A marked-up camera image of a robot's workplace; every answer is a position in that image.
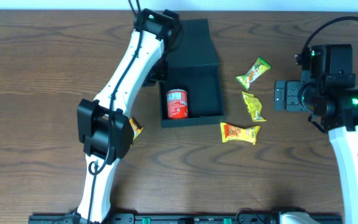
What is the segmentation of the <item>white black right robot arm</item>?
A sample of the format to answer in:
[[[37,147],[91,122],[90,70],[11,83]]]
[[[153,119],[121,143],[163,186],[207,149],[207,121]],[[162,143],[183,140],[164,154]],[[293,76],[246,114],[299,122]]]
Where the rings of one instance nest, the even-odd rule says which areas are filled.
[[[310,112],[308,121],[329,136],[339,169],[344,221],[358,223],[358,88],[328,81],[275,82],[276,110]]]

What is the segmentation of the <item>red cylindrical can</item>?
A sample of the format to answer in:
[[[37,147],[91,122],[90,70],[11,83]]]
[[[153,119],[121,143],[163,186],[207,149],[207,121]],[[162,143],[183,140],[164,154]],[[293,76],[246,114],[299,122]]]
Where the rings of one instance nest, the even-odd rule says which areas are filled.
[[[182,89],[167,92],[167,114],[169,119],[188,118],[188,94]]]

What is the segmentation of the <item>small yellow snack packet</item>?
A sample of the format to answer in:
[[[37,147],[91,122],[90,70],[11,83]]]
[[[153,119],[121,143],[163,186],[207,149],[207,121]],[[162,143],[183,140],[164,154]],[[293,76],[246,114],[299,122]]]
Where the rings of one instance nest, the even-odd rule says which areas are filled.
[[[134,132],[133,140],[135,140],[139,136],[139,134],[143,131],[144,128],[136,121],[136,119],[133,116],[131,116],[129,122]]]

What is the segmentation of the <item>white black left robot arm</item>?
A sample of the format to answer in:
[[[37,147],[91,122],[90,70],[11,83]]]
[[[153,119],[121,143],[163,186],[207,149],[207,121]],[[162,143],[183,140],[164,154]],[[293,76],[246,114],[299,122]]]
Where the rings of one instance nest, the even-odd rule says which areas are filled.
[[[150,78],[150,71],[164,61],[179,30],[180,17],[173,11],[139,11],[127,50],[111,79],[93,100],[80,101],[78,137],[87,171],[83,196],[72,223],[102,223],[108,219],[114,174],[133,143],[133,103]]]

